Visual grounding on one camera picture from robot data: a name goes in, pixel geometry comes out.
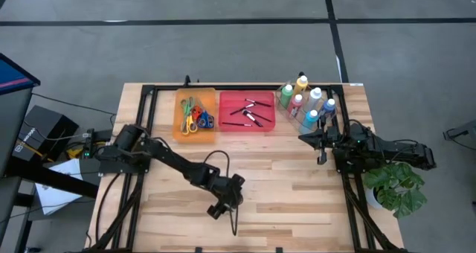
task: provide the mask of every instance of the wooden table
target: wooden table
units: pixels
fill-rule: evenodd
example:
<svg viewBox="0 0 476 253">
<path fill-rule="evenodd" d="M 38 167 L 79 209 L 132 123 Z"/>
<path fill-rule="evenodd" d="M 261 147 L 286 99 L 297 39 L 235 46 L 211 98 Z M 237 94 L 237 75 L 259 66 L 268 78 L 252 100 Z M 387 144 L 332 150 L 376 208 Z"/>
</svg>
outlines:
<svg viewBox="0 0 476 253">
<path fill-rule="evenodd" d="M 117 135 L 124 124 L 135 122 L 142 85 L 124 85 L 114 134 Z M 364 87 L 344 84 L 344 95 L 350 118 L 373 129 Z M 174 102 L 175 91 L 159 92 L 152 136 L 161 136 L 175 152 L 191 161 L 203 161 L 212 150 L 228 152 L 230 174 L 238 173 L 246 179 L 242 190 L 244 202 L 239 207 L 238 234 L 232 235 L 228 215 L 218 220 L 207 215 L 208 206 L 216 202 L 211 193 L 191 186 L 179 172 L 153 161 L 145 176 L 135 252 L 192 252 L 196 246 L 202 247 L 204 252 L 274 252 L 276 247 L 283 247 L 285 252 L 353 251 L 342 180 L 335 170 L 332 153 L 328 153 L 326 164 L 317 165 L 317 154 L 298 140 L 298 131 L 279 112 L 271 132 L 236 133 L 218 129 L 215 144 L 177 144 L 171 132 Z M 225 172 L 224 156 L 217 154 L 209 163 Z M 99 201 L 112 177 L 101 179 L 89 226 L 93 240 Z M 100 234 L 118 212 L 123 177 L 113 184 L 106 197 Z M 399 225 L 392 213 L 371 207 L 369 210 L 390 241 L 403 247 Z M 357 218 L 361 244 L 366 247 L 363 223 L 358 214 Z M 122 246 L 125 246 L 129 218 L 125 222 Z"/>
</svg>

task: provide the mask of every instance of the monitor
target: monitor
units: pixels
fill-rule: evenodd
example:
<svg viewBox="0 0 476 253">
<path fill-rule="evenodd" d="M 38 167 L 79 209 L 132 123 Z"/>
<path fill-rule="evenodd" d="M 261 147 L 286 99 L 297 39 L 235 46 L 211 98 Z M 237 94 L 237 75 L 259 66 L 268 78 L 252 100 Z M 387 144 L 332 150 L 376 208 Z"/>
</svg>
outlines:
<svg viewBox="0 0 476 253">
<path fill-rule="evenodd" d="M 40 81 L 0 53 L 0 95 L 39 86 Z"/>
</svg>

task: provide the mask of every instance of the orange tray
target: orange tray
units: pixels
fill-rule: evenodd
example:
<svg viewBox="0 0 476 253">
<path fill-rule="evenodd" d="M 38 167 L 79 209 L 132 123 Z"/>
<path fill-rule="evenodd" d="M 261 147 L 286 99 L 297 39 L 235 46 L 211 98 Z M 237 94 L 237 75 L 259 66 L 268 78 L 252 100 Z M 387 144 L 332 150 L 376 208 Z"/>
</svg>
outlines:
<svg viewBox="0 0 476 253">
<path fill-rule="evenodd" d="M 194 97 L 200 99 L 203 107 L 209 115 L 215 117 L 215 127 L 218 123 L 215 103 L 215 89 L 177 89 L 176 92 L 176 107 L 173 116 L 172 137 L 179 143 L 213 143 L 215 142 L 215 127 L 211 129 L 202 129 L 195 133 L 183 135 L 181 133 L 181 124 L 184 121 L 184 110 L 180 105 L 181 100 Z"/>
</svg>

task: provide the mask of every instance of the white pot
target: white pot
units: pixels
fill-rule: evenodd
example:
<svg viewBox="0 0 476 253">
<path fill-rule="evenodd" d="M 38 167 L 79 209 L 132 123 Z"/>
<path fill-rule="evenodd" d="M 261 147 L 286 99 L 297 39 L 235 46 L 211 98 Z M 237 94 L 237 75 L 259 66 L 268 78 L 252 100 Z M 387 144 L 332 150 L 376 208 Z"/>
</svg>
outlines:
<svg viewBox="0 0 476 253">
<path fill-rule="evenodd" d="M 371 205 L 373 208 L 375 209 L 383 208 L 382 205 L 380 205 L 380 203 L 377 201 L 377 198 L 373 195 L 373 188 L 365 189 L 365 199 L 367 199 L 367 203 L 369 203 L 369 205 Z"/>
</svg>

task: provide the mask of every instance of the green paint bottle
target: green paint bottle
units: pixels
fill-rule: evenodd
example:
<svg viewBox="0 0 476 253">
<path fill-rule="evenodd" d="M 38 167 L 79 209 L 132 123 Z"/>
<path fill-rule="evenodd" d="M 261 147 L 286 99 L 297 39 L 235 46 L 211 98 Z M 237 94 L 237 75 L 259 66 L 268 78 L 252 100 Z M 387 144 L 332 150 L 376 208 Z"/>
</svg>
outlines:
<svg viewBox="0 0 476 253">
<path fill-rule="evenodd" d="M 284 108 L 288 109 L 289 101 L 291 100 L 292 96 L 292 86 L 286 85 L 281 89 L 281 105 Z"/>
</svg>

